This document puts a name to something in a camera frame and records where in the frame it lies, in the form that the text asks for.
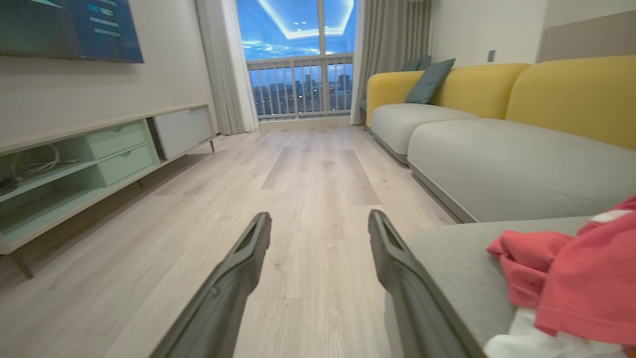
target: pillow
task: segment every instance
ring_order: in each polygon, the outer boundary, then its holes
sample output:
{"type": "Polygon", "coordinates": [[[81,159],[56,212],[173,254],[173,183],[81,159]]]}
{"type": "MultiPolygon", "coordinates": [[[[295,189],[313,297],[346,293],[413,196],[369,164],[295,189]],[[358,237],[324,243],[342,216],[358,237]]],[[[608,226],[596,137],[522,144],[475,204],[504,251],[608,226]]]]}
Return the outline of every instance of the pillow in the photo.
{"type": "Polygon", "coordinates": [[[431,65],[431,56],[423,56],[414,61],[404,62],[400,71],[423,71],[431,65]]]}
{"type": "Polygon", "coordinates": [[[437,89],[442,86],[450,69],[455,64],[455,59],[442,61],[431,65],[417,81],[415,86],[406,96],[404,103],[429,104],[437,89]]]}
{"type": "Polygon", "coordinates": [[[402,66],[400,71],[417,71],[417,66],[419,65],[418,61],[419,60],[404,62],[404,66],[402,66]]]}
{"type": "Polygon", "coordinates": [[[423,56],[417,59],[417,71],[426,71],[431,65],[431,56],[423,56]]]}

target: white curtain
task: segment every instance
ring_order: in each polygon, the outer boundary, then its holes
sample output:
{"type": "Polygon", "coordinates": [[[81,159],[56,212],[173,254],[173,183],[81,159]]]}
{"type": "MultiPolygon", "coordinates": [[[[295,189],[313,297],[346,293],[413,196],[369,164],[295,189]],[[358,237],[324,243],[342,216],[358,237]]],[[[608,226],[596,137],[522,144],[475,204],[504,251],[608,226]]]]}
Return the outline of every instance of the white curtain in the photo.
{"type": "Polygon", "coordinates": [[[235,0],[196,0],[201,35],[222,135],[258,130],[235,0]]]}
{"type": "Polygon", "coordinates": [[[258,114],[254,105],[254,93],[252,93],[252,81],[247,70],[247,61],[243,51],[243,42],[240,34],[239,13],[236,0],[222,0],[225,28],[228,33],[230,55],[234,65],[234,75],[237,82],[238,98],[240,100],[241,113],[243,113],[243,125],[245,132],[259,130],[258,114]]]}

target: television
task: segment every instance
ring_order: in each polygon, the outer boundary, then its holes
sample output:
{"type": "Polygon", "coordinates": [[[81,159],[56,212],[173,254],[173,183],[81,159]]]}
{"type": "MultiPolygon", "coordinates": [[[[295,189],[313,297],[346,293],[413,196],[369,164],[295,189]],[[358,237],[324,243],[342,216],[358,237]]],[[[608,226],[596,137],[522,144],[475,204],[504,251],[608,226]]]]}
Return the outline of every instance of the television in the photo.
{"type": "Polygon", "coordinates": [[[0,55],[144,62],[128,0],[0,0],[0,55]]]}

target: wooden floor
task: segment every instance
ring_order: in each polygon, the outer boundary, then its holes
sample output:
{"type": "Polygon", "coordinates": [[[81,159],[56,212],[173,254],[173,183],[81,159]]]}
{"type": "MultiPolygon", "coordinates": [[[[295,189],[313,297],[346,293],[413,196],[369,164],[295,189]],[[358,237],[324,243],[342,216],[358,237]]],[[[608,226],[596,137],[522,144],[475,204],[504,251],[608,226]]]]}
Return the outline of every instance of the wooden floor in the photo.
{"type": "Polygon", "coordinates": [[[451,218],[360,127],[202,146],[0,259],[0,357],[145,357],[259,211],[273,218],[235,357],[390,357],[366,221],[451,218]]]}

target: sofa seat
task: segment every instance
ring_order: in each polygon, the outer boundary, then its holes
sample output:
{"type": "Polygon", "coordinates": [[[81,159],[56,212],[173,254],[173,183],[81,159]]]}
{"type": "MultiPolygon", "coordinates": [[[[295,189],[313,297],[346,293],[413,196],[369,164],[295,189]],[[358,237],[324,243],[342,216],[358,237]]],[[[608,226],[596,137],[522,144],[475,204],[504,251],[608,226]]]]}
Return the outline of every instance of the sofa seat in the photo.
{"type": "Polygon", "coordinates": [[[515,307],[501,265],[486,248],[505,230],[575,235],[589,217],[461,224],[426,230],[406,244],[483,346],[507,334],[515,307]]]}
{"type": "Polygon", "coordinates": [[[635,151],[507,120],[422,125],[408,162],[464,222],[594,215],[636,193],[635,151]]]}
{"type": "Polygon", "coordinates": [[[371,132],[399,162],[407,164],[408,142],[413,131],[422,124],[478,118],[467,112],[431,104],[386,104],[375,109],[371,132]]]}

